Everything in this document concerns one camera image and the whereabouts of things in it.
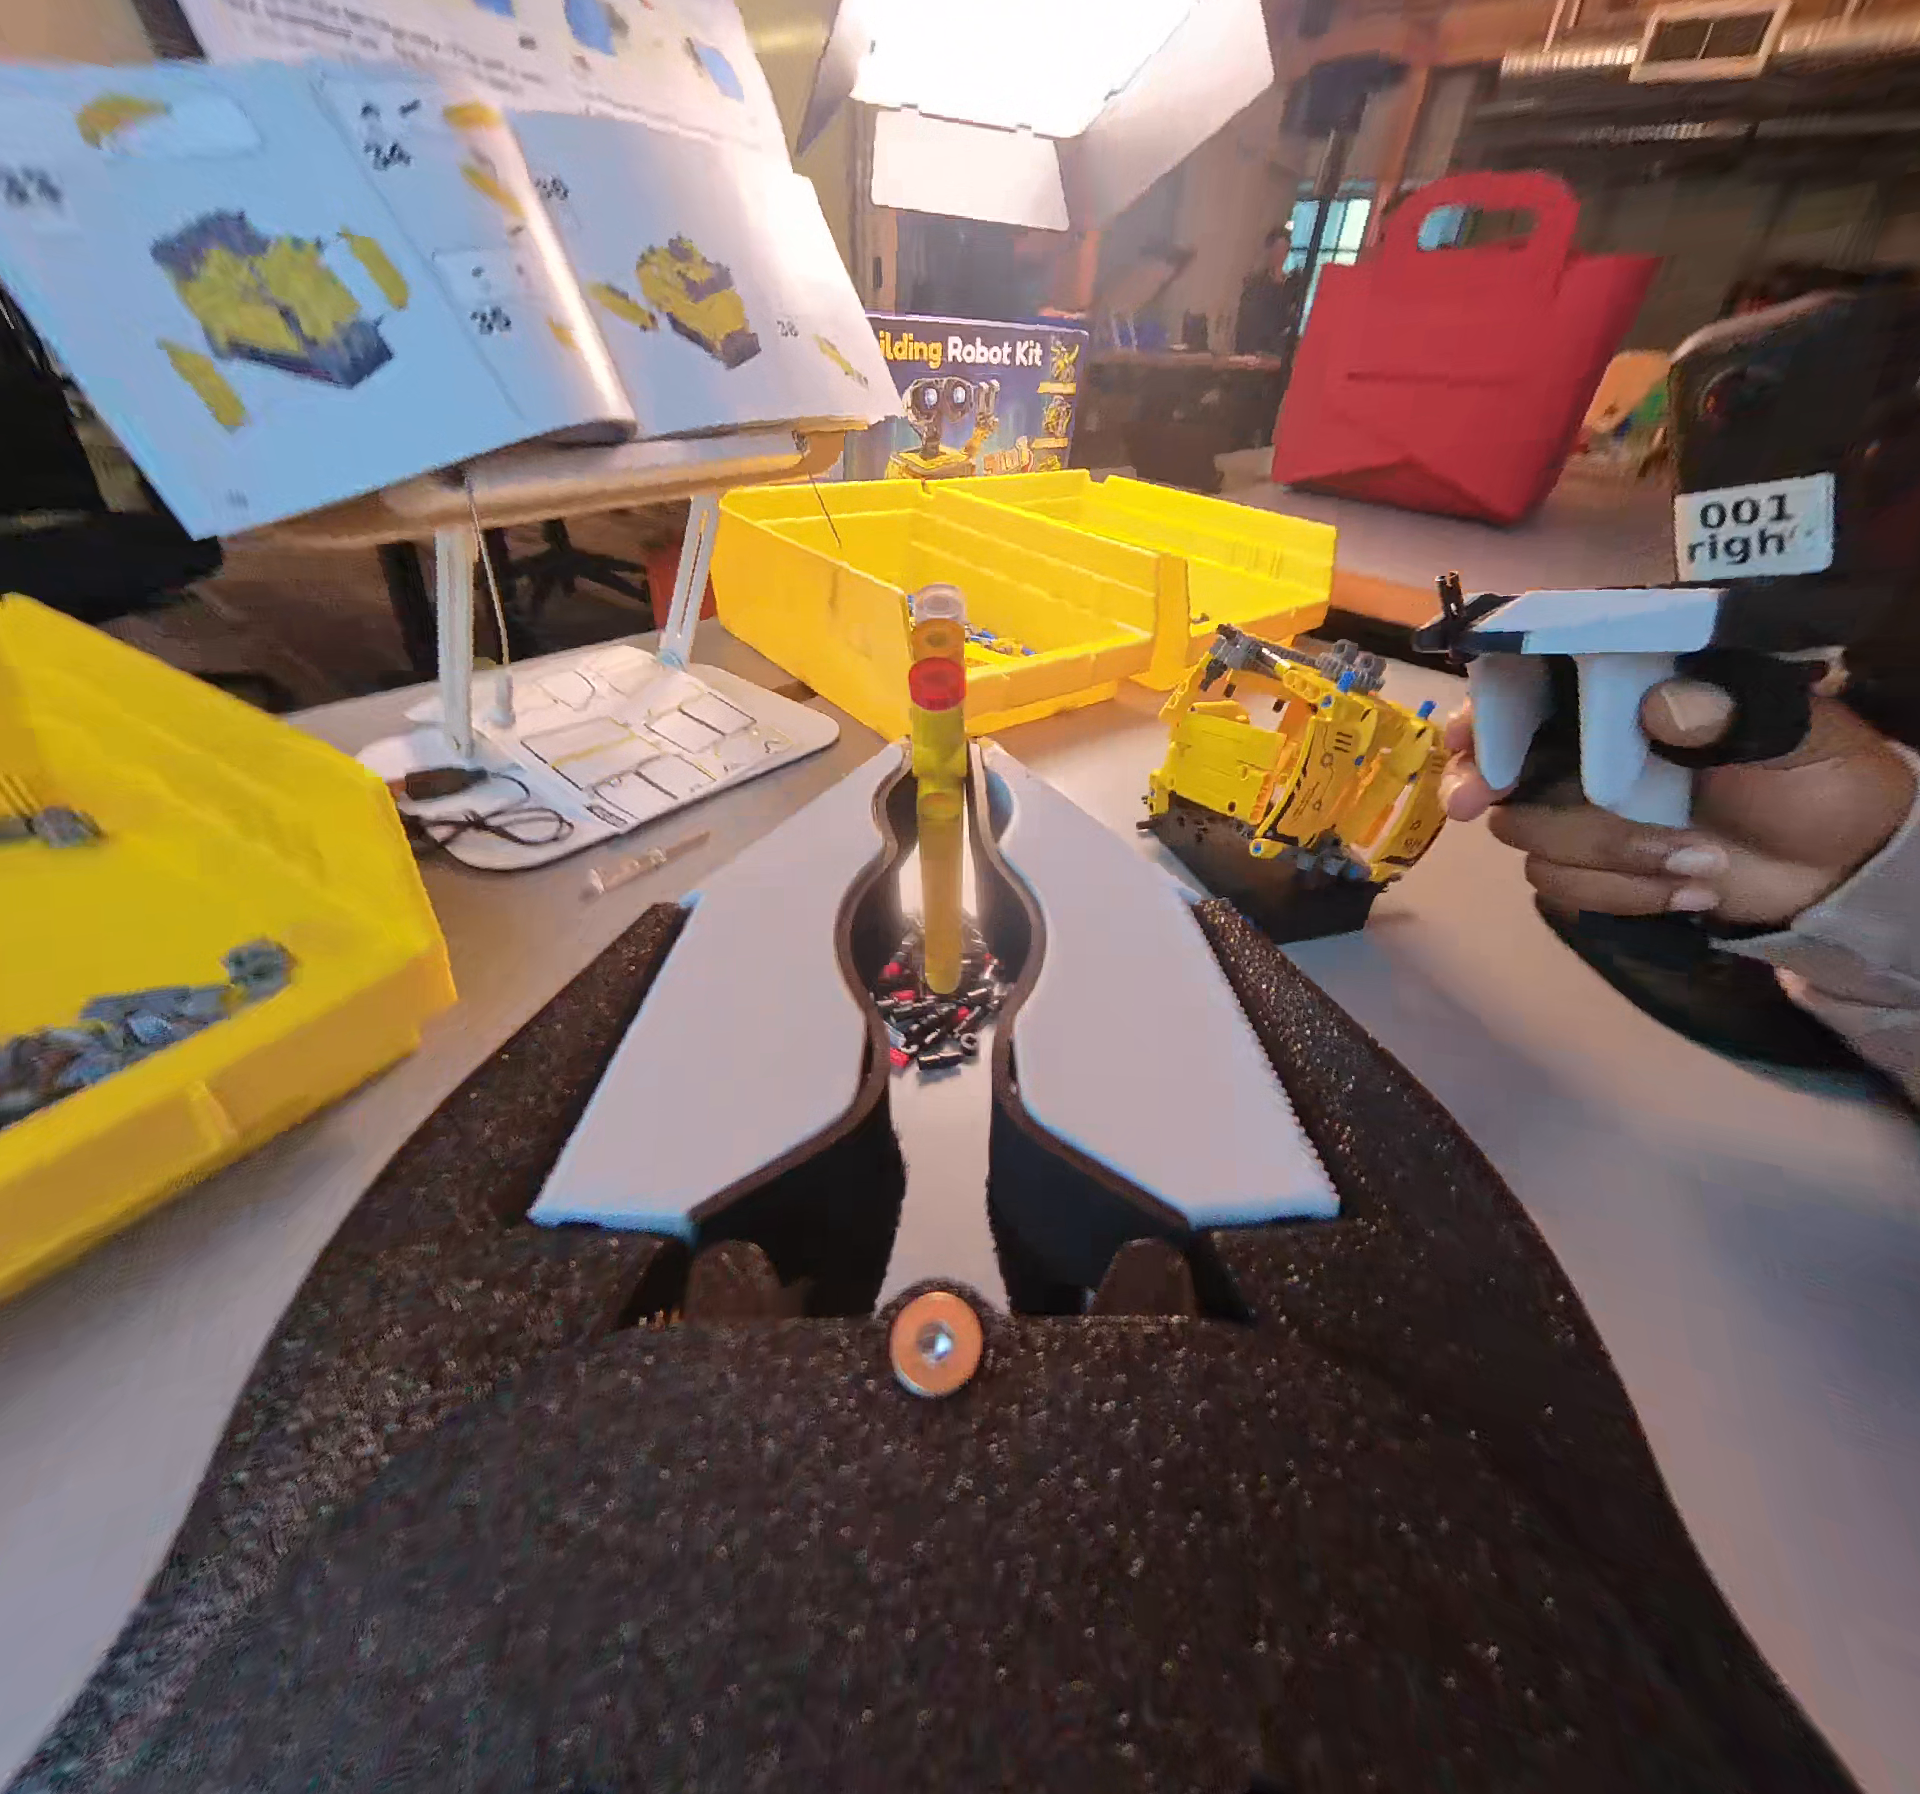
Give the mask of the studio softbox light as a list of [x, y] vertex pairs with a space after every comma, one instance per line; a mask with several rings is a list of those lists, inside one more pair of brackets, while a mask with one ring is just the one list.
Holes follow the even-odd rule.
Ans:
[[797, 148], [859, 103], [876, 206], [1092, 231], [1273, 82], [1262, 0], [840, 0]]

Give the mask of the clear-handled small screwdriver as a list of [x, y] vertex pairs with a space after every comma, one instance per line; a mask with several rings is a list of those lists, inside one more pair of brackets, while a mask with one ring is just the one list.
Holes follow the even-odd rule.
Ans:
[[636, 846], [616, 853], [613, 859], [604, 859], [589, 871], [584, 897], [597, 900], [608, 896], [622, 885], [672, 865], [705, 844], [709, 844], [709, 829], [694, 829], [676, 839], [667, 839], [655, 846]]

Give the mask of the ceiling air vent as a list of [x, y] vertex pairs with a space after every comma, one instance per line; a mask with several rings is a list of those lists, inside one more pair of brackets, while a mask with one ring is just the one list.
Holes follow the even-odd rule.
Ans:
[[1792, 0], [1694, 0], [1652, 8], [1628, 64], [1649, 86], [1743, 82], [1765, 75]]

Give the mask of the pile of small connector pins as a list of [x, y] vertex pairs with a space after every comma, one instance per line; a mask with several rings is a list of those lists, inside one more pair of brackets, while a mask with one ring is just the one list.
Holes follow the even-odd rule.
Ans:
[[946, 991], [927, 979], [922, 932], [910, 925], [869, 982], [893, 1071], [934, 1075], [976, 1061], [1008, 991], [1010, 978], [972, 916], [962, 916], [958, 979]]

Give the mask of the sticker sheet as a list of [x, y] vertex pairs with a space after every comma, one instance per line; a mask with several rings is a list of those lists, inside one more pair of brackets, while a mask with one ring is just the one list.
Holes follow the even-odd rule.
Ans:
[[493, 758], [574, 828], [658, 821], [810, 751], [763, 694], [736, 697], [653, 652], [613, 646], [512, 680]]

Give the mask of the open instruction booklet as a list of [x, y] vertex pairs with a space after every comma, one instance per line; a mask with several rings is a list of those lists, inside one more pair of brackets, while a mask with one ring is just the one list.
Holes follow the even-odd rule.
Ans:
[[901, 411], [812, 184], [746, 139], [341, 62], [7, 64], [3, 181], [5, 291], [190, 533]]

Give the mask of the yellow toy robot model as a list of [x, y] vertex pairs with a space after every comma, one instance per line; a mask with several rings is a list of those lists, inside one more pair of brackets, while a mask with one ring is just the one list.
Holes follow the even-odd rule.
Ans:
[[1363, 929], [1447, 821], [1435, 701], [1388, 697], [1385, 671], [1350, 640], [1224, 621], [1165, 703], [1140, 829], [1275, 942]]

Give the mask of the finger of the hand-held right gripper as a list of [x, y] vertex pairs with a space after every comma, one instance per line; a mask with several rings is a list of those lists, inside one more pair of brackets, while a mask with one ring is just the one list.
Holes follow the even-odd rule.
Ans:
[[1458, 656], [1678, 660], [1712, 646], [1722, 587], [1528, 590], [1463, 612]]

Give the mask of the blue toy kit box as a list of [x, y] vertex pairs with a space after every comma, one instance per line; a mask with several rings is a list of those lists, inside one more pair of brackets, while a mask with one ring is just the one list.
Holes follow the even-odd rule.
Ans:
[[1064, 472], [1091, 333], [1063, 319], [872, 314], [902, 409], [847, 439], [850, 482]]

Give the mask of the yellow perforated beam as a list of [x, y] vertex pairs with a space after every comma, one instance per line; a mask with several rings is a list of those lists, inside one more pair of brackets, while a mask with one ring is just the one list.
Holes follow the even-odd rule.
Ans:
[[958, 990], [965, 958], [965, 846], [969, 804], [965, 591], [928, 582], [910, 597], [907, 721], [917, 777], [922, 874], [924, 986]]

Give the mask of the heap of dark connector pieces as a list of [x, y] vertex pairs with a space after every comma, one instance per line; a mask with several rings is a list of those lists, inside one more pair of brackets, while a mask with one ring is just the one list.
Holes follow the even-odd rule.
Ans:
[[[21, 771], [5, 771], [3, 787], [7, 852], [79, 853], [111, 848], [103, 879], [112, 879], [118, 894], [132, 896], [139, 911], [184, 913], [180, 863], [163, 857], [148, 835], [114, 835], [83, 806], [43, 798]], [[3, 1126], [15, 1128], [276, 997], [299, 972], [299, 955], [284, 942], [247, 937], [223, 951], [217, 978], [104, 990], [61, 1024], [7, 1036]]]

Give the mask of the red tote bag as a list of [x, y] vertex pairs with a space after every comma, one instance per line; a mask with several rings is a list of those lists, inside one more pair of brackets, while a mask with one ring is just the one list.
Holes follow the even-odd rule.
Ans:
[[1663, 259], [1582, 251], [1556, 174], [1465, 172], [1405, 197], [1316, 284], [1278, 408], [1281, 486], [1512, 528], [1573, 457]]

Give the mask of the white book stand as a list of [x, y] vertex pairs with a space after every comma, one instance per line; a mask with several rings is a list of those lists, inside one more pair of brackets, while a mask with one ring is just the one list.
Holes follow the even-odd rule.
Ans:
[[[446, 486], [422, 484], [416, 519], [434, 540], [434, 697], [421, 701], [408, 726], [361, 750], [361, 762], [383, 780], [404, 783], [427, 771], [452, 771], [457, 786], [443, 798], [396, 801], [421, 852], [481, 874], [542, 869], [616, 839], [658, 829], [664, 821], [702, 808], [751, 782], [781, 773], [837, 745], [840, 727], [806, 701], [781, 697], [719, 665], [701, 664], [694, 637], [709, 597], [711, 561], [719, 533], [719, 505], [726, 492], [746, 486], [808, 486], [843, 456], [850, 419], [775, 424], [757, 430], [663, 442], [592, 448], [574, 457], [538, 452], [470, 461]], [[805, 736], [810, 750], [772, 771], [684, 804], [661, 820], [614, 829], [606, 823], [574, 828], [555, 806], [534, 798], [518, 770], [497, 760], [482, 727], [515, 720], [515, 680], [613, 646], [508, 660], [493, 671], [476, 667], [475, 635], [481, 594], [505, 590], [490, 542], [526, 516], [621, 512], [684, 502], [684, 533], [651, 648], [663, 665], [694, 671], [712, 685], [746, 697], [763, 694], [770, 714]]]

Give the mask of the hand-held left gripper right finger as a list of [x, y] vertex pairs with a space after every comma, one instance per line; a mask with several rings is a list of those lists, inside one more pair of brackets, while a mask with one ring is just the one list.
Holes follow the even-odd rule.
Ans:
[[1006, 750], [985, 743], [976, 767], [1037, 925], [1010, 1024], [1027, 1116], [1195, 1229], [1336, 1217], [1197, 900]]

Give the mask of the black connector pin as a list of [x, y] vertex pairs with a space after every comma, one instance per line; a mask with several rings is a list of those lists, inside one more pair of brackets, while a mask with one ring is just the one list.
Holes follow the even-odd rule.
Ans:
[[1514, 599], [1503, 591], [1469, 591], [1458, 572], [1438, 574], [1435, 590], [1438, 612], [1410, 632], [1413, 654], [1428, 662], [1458, 664], [1469, 635]]

